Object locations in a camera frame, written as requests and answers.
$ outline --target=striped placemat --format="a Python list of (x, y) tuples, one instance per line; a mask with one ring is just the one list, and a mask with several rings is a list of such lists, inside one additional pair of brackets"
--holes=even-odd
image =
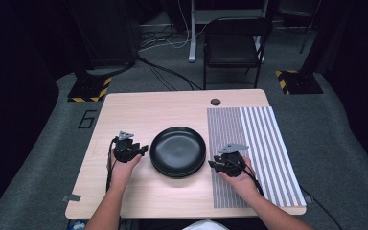
[[(210, 159), (229, 143), (249, 146), (240, 151), (252, 160), (264, 196), (279, 207), (305, 206), (272, 107), (208, 108)], [(215, 208), (248, 205), (213, 169)]]

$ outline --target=person's right hand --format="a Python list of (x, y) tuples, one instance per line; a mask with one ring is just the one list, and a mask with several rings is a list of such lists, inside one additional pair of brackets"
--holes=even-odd
[[(249, 157), (244, 156), (243, 160), (248, 166), (248, 168), (246, 167), (246, 170), (249, 173), (256, 175), (253, 170), (252, 172), (250, 171), (252, 167)], [(249, 198), (260, 195), (259, 191), (256, 188), (255, 182), (253, 182), (252, 178), (250, 178), (250, 176), (245, 172), (241, 172), (241, 174), (236, 177), (230, 177), (225, 172), (219, 172), (218, 175), (228, 184), (230, 184), (235, 189), (237, 194), (241, 196), (241, 198), (243, 198), (244, 200), (248, 200)]]

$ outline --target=black bowl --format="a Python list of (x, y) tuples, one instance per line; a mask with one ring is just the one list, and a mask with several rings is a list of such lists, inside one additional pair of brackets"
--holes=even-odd
[(152, 141), (150, 160), (168, 177), (181, 178), (195, 173), (205, 161), (205, 142), (196, 131), (175, 126), (160, 132)]

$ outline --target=table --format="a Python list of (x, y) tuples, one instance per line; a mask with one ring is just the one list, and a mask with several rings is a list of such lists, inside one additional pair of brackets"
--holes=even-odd
[[(69, 219), (90, 219), (105, 194), (107, 149), (119, 131), (134, 134), (134, 143), (151, 144), (168, 127), (190, 127), (207, 146), (201, 169), (188, 177), (172, 179), (159, 173), (147, 152), (127, 185), (121, 216), (126, 219), (250, 217), (250, 208), (214, 208), (209, 160), (207, 108), (269, 106), (261, 89), (205, 90), (181, 92), (121, 93), (106, 96), (73, 190), (80, 201), (69, 201)], [(305, 206), (283, 208), (293, 215), (306, 212)]]
[[(261, 16), (265, 17), (268, 0), (264, 0), (264, 6), (261, 9), (251, 10), (202, 10), (196, 11), (195, 0), (191, 0), (191, 45), (189, 62), (196, 61), (196, 23), (208, 24), (215, 18), (223, 16)], [(256, 46), (260, 47), (260, 40), (256, 39)]]

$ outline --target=chair frame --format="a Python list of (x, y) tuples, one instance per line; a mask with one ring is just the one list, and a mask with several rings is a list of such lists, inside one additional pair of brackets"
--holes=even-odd
[[(215, 32), (211, 32), (211, 27), (214, 28), (214, 24), (219, 23), (219, 22), (225, 22), (225, 21), (251, 21), (253, 22), (257, 22), (257, 23), (261, 23), (263, 26), (265, 26), (265, 30), (263, 32), (240, 32), (240, 31), (235, 31), (233, 34), (231, 33), (227, 33), (227, 32), (218, 32), (217, 34)], [(261, 71), (261, 66), (262, 66), (262, 62), (263, 62), (263, 56), (264, 56), (264, 52), (265, 52), (265, 43), (267, 42), (271, 31), (272, 31), (272, 22), (263, 18), (263, 17), (220, 17), (217, 19), (214, 19), (213, 21), (211, 21), (209, 24), (207, 24), (206, 28), (205, 28), (205, 42), (204, 42), (204, 60), (203, 60), (203, 89), (206, 89), (206, 71), (207, 71), (207, 67), (209, 68), (246, 68), (246, 72), (245, 75), (248, 73), (250, 68), (256, 68), (256, 76), (255, 76), (255, 81), (254, 81), (254, 88), (257, 87), (258, 84), (258, 80), (259, 80), (259, 76), (260, 76), (260, 71)], [(249, 28), (249, 31), (257, 31), (258, 29), (253, 29), (253, 28)], [(255, 47), (256, 47), (256, 51), (257, 51), (257, 58), (258, 58), (258, 62), (257, 63), (253, 63), (253, 64), (245, 64), (245, 63), (232, 63), (231, 65), (225, 65), (225, 64), (210, 64), (209, 63), (209, 59), (208, 59), (208, 45), (209, 45), (209, 37), (212, 35), (242, 35), (242, 36), (249, 36), (249, 37), (253, 37), (255, 40)]]

